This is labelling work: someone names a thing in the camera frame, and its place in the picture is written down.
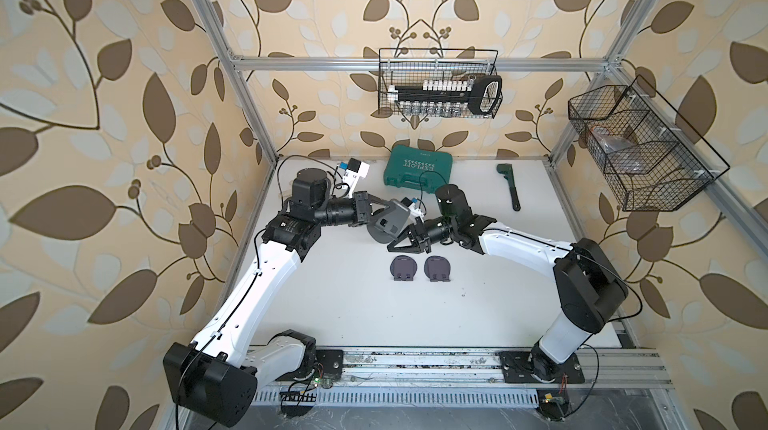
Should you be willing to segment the black phone stand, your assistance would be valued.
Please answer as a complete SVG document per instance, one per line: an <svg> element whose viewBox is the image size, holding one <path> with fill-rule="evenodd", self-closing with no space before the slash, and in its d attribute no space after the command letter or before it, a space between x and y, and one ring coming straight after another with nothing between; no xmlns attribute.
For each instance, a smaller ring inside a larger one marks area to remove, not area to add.
<svg viewBox="0 0 768 430"><path fill-rule="evenodd" d="M389 244L409 225L411 216L401 201L394 207L378 209L372 215L379 213L384 213L387 216L387 226L385 228L371 228L367 226L367 230L376 242Z"/></svg>

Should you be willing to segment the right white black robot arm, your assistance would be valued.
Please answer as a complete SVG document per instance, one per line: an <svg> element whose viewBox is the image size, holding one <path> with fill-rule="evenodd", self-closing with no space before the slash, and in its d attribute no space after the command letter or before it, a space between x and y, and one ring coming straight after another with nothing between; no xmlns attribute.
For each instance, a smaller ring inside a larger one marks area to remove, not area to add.
<svg viewBox="0 0 768 430"><path fill-rule="evenodd" d="M454 184L435 193L440 216L416 217L390 238L387 250L429 253L438 242L456 243L480 255L504 258L552 278L560 312L532 346L521 370L542 383L554 382L564 364L592 336L612 322L630 288L598 243L582 238L575 243L531 235L474 213L465 193Z"/></svg>

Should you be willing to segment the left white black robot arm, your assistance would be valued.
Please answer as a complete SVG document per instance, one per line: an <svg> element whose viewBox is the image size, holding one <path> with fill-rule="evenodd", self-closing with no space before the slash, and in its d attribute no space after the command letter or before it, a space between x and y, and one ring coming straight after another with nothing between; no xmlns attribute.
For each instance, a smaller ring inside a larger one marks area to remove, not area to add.
<svg viewBox="0 0 768 430"><path fill-rule="evenodd" d="M254 236L255 257L211 321L187 344L173 344L163 367L174 409L189 409L231 428L252 404L258 390L281 377L313 381L320 368L314 338L286 330L249 351L255 332L282 285L299 267L325 226L366 225L375 197L356 188L369 164L341 164L344 196L334 198L331 174L300 170L291 196Z"/></svg>

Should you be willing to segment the purple phone stand front left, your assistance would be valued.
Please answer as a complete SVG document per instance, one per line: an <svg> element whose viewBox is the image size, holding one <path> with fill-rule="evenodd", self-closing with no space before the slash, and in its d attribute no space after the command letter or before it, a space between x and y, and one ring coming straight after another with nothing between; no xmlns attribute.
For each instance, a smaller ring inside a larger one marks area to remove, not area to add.
<svg viewBox="0 0 768 430"><path fill-rule="evenodd" d="M396 256L390 264L390 273L395 281L413 281L417 271L417 262L407 255Z"/></svg>

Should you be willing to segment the purple phone stand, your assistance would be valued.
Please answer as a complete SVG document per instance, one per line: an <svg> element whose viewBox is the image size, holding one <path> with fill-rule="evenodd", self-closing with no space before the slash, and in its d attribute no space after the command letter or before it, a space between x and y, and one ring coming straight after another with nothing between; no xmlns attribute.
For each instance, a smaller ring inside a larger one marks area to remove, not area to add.
<svg viewBox="0 0 768 430"><path fill-rule="evenodd" d="M407 255L396 256L390 264L390 273L395 281L413 281L417 271L417 262Z"/></svg>
<svg viewBox="0 0 768 430"><path fill-rule="evenodd" d="M430 256L424 262L424 273L430 282L449 282L450 262L442 256Z"/></svg>

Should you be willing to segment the purple phone stand front right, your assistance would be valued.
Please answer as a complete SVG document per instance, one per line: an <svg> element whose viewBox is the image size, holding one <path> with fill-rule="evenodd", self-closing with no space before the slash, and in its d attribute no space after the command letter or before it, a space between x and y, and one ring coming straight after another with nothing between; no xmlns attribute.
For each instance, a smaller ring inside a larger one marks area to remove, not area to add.
<svg viewBox="0 0 768 430"><path fill-rule="evenodd" d="M450 262L442 256L430 256L424 262L424 273L430 282L449 282Z"/></svg>

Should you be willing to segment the green plastic tool case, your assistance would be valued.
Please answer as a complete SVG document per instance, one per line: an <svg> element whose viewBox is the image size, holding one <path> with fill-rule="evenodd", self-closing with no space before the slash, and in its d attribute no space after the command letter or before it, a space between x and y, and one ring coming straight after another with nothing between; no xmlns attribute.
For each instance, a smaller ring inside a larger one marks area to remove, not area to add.
<svg viewBox="0 0 768 430"><path fill-rule="evenodd" d="M395 146L383 173L387 186L434 193L450 181L453 157L449 153Z"/></svg>

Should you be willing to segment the green black hand tool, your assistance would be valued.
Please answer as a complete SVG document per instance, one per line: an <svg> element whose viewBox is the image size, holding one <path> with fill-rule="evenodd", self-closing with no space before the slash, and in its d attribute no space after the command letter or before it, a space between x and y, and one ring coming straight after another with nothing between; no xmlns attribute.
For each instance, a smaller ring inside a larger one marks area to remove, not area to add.
<svg viewBox="0 0 768 430"><path fill-rule="evenodd" d="M511 164L498 164L496 166L498 174L502 175L507 182L511 204L514 211L519 212L521 210L521 203L517 192L517 187L514 177L514 169Z"/></svg>

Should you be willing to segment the black socket set holder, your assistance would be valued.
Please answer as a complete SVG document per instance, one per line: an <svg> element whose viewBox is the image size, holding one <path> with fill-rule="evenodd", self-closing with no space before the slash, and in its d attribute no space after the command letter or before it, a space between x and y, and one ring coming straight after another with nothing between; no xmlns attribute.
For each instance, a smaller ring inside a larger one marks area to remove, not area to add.
<svg viewBox="0 0 768 430"><path fill-rule="evenodd" d="M503 101L499 75L470 75L466 80L425 80L418 85L389 85L384 102L406 116L494 118Z"/></svg>

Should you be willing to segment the clear plastic bag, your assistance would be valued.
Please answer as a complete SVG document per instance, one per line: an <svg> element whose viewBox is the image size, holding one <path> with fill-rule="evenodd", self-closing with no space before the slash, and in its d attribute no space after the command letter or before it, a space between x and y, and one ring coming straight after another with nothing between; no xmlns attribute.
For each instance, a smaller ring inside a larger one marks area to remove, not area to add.
<svg viewBox="0 0 768 430"><path fill-rule="evenodd" d="M599 125L590 128L590 136L589 149L601 170L615 174L640 174L644 171L637 143Z"/></svg>

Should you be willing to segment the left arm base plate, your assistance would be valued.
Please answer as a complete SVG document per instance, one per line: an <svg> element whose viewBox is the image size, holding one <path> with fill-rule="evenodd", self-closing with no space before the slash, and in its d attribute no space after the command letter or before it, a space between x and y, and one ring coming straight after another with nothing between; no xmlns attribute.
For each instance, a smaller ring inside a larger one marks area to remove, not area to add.
<svg viewBox="0 0 768 430"><path fill-rule="evenodd" d="M305 357L297 381L316 379L319 382L336 382L341 379L344 367L344 351L341 349L311 349Z"/></svg>

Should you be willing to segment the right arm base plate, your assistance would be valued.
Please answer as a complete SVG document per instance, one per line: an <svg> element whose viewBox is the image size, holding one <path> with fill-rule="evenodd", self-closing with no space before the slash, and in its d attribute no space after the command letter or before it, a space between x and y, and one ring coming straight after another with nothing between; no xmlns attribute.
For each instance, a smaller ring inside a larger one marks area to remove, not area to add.
<svg viewBox="0 0 768 430"><path fill-rule="evenodd" d="M530 350L507 350L497 353L507 384L583 384L586 381L578 356L555 363L545 354Z"/></svg>

